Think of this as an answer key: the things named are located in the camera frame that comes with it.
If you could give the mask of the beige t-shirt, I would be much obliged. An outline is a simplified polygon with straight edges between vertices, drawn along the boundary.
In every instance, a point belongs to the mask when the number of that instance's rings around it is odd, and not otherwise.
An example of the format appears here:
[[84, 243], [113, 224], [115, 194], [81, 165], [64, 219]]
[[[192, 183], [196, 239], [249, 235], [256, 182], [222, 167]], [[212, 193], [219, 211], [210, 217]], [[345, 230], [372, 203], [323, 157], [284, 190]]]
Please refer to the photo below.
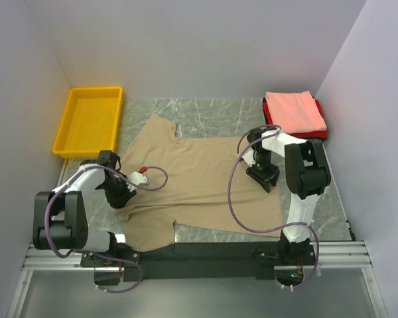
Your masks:
[[280, 188], [267, 193], [235, 163], [236, 137], [179, 138], [176, 124], [152, 115], [121, 159], [129, 175], [146, 166], [153, 191], [115, 210], [125, 241], [139, 252], [174, 242], [174, 224], [244, 233], [283, 222]]

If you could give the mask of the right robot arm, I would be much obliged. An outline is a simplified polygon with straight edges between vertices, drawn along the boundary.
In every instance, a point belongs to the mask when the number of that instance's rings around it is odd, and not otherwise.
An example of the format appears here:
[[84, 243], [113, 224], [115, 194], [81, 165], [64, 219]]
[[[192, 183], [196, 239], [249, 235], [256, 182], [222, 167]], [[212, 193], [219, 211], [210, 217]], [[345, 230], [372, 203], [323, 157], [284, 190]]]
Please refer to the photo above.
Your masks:
[[278, 128], [259, 127], [246, 134], [251, 150], [242, 160], [246, 174], [266, 191], [277, 185], [280, 169], [271, 162], [273, 153], [285, 159], [285, 181], [291, 192], [288, 227], [281, 231], [278, 257], [293, 264], [310, 253], [310, 231], [314, 210], [320, 196], [330, 185], [331, 174], [321, 140], [301, 139]]

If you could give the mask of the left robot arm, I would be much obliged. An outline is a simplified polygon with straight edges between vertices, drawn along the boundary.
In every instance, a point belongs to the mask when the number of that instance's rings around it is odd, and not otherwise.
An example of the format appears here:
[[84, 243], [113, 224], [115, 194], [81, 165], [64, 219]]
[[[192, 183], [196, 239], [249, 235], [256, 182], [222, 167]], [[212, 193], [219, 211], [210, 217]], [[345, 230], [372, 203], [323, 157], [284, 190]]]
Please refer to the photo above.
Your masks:
[[114, 209], [122, 208], [136, 194], [145, 178], [139, 172], [120, 173], [120, 157], [102, 150], [99, 157], [84, 160], [77, 172], [61, 186], [41, 191], [34, 198], [33, 244], [38, 250], [53, 250], [64, 258], [63, 250], [96, 252], [104, 266], [119, 259], [115, 235], [90, 229], [85, 200], [96, 190], [105, 193]]

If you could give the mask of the folded red t-shirt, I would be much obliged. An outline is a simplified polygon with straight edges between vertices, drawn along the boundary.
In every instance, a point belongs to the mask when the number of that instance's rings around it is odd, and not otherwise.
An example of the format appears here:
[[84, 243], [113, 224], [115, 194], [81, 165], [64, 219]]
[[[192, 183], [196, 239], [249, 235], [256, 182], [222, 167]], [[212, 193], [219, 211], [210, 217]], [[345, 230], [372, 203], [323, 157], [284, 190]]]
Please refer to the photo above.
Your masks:
[[[313, 97], [313, 99], [314, 99], [314, 103], [316, 105], [316, 108], [318, 109], [320, 116], [324, 119], [324, 113], [323, 113], [323, 110], [322, 110], [319, 100], [317, 100], [314, 97]], [[263, 109], [263, 114], [264, 114], [266, 124], [273, 125], [273, 119], [269, 112], [266, 98], [262, 99], [262, 109]], [[293, 133], [292, 136], [294, 136], [296, 138], [304, 138], [304, 139], [317, 138], [320, 140], [326, 140], [328, 138], [328, 131], [325, 130], [325, 131], [313, 131], [313, 132], [298, 132], [298, 133]]]

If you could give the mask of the folded pink t-shirt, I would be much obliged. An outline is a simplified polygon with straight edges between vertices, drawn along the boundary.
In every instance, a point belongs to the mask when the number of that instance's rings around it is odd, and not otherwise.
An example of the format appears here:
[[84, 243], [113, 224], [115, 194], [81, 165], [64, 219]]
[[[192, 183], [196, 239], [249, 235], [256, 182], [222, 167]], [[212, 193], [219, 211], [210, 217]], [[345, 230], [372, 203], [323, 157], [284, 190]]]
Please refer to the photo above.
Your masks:
[[267, 92], [265, 99], [272, 123], [280, 126], [285, 133], [313, 133], [327, 129], [316, 100], [309, 91]]

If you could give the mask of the yellow plastic bin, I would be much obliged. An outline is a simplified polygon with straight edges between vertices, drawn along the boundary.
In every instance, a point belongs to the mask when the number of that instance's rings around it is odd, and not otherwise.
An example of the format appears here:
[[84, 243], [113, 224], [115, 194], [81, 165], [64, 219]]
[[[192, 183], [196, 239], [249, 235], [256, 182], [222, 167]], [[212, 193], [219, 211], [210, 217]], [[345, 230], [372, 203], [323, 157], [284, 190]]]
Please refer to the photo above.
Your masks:
[[122, 87], [72, 88], [52, 153], [61, 158], [93, 158], [102, 150], [116, 150], [122, 104]]

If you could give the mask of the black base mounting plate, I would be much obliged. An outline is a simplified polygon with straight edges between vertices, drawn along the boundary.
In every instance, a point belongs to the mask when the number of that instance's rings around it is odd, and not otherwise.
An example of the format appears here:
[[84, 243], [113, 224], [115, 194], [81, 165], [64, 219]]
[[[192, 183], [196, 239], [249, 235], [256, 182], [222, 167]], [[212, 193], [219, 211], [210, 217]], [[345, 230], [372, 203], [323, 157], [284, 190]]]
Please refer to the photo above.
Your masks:
[[316, 263], [317, 251], [310, 242], [288, 246], [281, 242], [188, 242], [149, 252], [137, 252], [123, 243], [109, 253], [86, 252], [80, 266], [109, 268], [114, 273], [96, 274], [98, 284], [145, 280], [196, 278], [282, 278], [298, 285], [303, 268]]

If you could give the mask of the aluminium rail frame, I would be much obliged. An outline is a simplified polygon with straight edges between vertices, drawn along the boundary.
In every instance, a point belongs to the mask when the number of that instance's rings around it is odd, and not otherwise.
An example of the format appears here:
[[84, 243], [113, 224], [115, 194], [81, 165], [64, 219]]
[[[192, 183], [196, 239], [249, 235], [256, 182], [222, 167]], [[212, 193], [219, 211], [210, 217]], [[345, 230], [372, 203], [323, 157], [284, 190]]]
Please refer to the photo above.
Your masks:
[[297, 291], [253, 278], [149, 280], [119, 294], [94, 287], [93, 268], [29, 248], [8, 317], [386, 317], [362, 241], [320, 245], [318, 270]]

